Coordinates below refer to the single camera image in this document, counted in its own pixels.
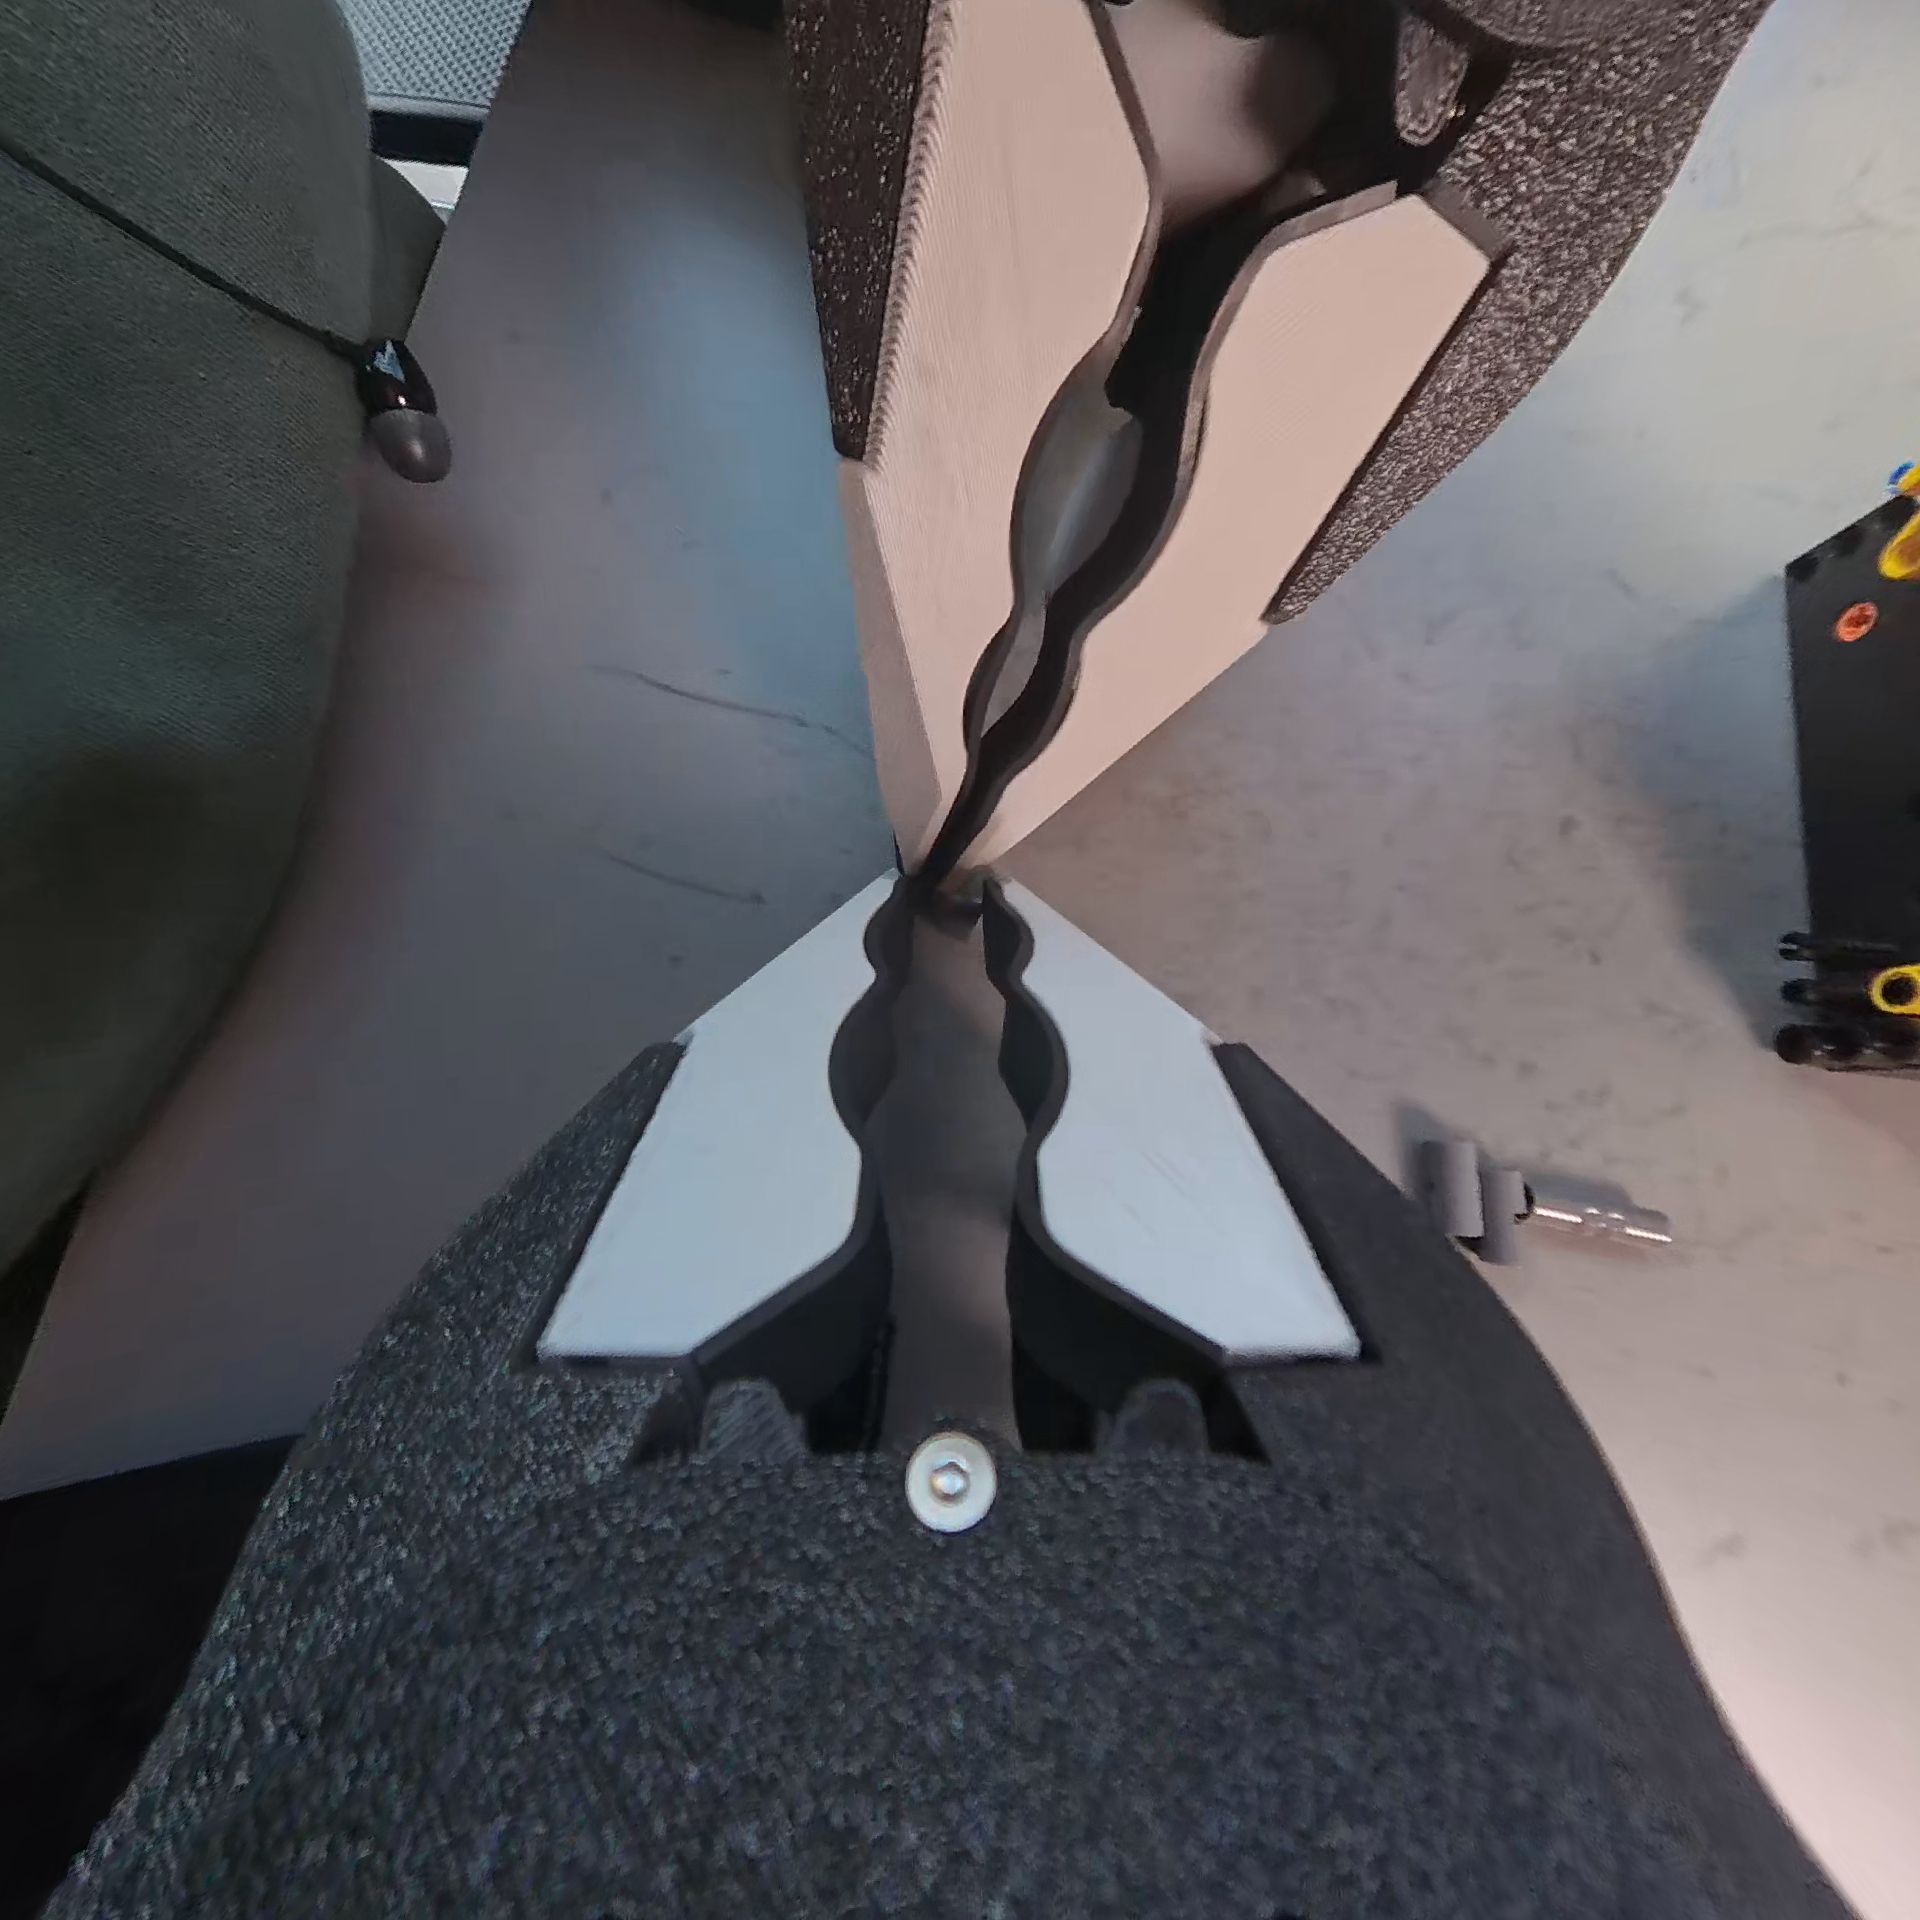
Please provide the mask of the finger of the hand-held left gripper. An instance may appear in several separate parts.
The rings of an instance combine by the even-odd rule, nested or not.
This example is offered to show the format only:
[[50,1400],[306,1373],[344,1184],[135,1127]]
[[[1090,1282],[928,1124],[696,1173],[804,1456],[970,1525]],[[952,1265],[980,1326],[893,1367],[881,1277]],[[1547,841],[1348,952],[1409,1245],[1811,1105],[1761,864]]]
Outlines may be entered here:
[[1507,237],[1442,188],[1299,213],[1137,326],[1137,456],[1112,525],[1047,591],[1041,652],[933,839],[995,864],[1266,629],[1266,607],[1497,271]]
[[1162,230],[1109,12],[933,4],[864,455],[840,464],[881,798],[947,853],[995,682],[1039,616],[1047,492]]

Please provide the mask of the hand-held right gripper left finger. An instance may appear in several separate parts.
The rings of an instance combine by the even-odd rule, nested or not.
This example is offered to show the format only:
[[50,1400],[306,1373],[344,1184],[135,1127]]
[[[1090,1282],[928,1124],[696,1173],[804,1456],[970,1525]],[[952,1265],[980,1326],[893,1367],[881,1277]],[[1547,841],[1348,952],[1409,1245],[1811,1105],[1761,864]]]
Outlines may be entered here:
[[896,1342],[874,1118],[916,897],[876,877],[648,1065],[659,1090],[538,1327],[544,1368],[652,1373],[697,1431],[733,1382],[818,1454],[881,1441]]

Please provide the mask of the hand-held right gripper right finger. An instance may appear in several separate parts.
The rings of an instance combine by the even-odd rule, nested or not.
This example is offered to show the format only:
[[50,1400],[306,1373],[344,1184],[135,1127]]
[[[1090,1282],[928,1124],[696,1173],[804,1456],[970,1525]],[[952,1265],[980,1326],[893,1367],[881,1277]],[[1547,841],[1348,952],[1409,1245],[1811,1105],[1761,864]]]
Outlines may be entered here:
[[1229,1076],[1229,1047],[1015,880],[980,896],[1025,1127],[1003,1297],[1020,1445],[1260,1456],[1239,1376],[1362,1335]]

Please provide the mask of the yellow lego robot model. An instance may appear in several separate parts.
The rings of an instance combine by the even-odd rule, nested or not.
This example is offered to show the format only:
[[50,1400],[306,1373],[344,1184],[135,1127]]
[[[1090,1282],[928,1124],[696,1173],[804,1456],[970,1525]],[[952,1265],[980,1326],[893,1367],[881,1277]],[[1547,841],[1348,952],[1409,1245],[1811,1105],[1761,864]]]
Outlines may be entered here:
[[1784,572],[1805,926],[1787,1065],[1917,1073],[1917,468]]

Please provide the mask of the long grey lego connector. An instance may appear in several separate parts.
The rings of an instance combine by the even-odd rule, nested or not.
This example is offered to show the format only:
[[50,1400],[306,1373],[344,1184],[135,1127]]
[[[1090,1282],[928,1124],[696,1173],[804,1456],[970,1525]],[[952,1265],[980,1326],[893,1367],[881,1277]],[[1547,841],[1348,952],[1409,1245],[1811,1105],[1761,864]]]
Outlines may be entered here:
[[1674,1224],[1666,1214],[1640,1206],[1627,1198],[1608,1198],[1578,1190],[1565,1184],[1523,1181],[1527,1224],[1561,1232],[1586,1241],[1608,1241],[1640,1247],[1674,1245]]

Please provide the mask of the black mesh office chair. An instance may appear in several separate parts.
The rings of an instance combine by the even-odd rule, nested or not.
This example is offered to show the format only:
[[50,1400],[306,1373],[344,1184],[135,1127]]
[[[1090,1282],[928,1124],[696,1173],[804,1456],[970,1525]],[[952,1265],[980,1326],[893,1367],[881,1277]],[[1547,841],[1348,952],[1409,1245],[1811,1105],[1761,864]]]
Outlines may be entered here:
[[451,217],[529,2],[341,2],[373,151]]

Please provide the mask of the black wired earphone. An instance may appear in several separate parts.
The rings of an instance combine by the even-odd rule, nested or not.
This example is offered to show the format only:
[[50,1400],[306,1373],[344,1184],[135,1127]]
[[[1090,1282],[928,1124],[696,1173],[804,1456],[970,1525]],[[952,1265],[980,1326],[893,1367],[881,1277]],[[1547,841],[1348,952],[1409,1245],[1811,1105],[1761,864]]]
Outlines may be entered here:
[[170,263],[211,293],[237,304],[250,314],[293,332],[323,346],[352,372],[352,388],[361,405],[368,440],[380,458],[412,484],[436,484],[451,470],[451,436],[441,417],[440,397],[412,346],[392,334],[354,341],[352,335],[300,317],[276,302],[200,263],[154,230],[133,222],[100,197],[65,178],[49,160],[33,156],[11,135],[3,135],[3,156],[23,176],[37,178],[66,202],[125,236],[147,253]]

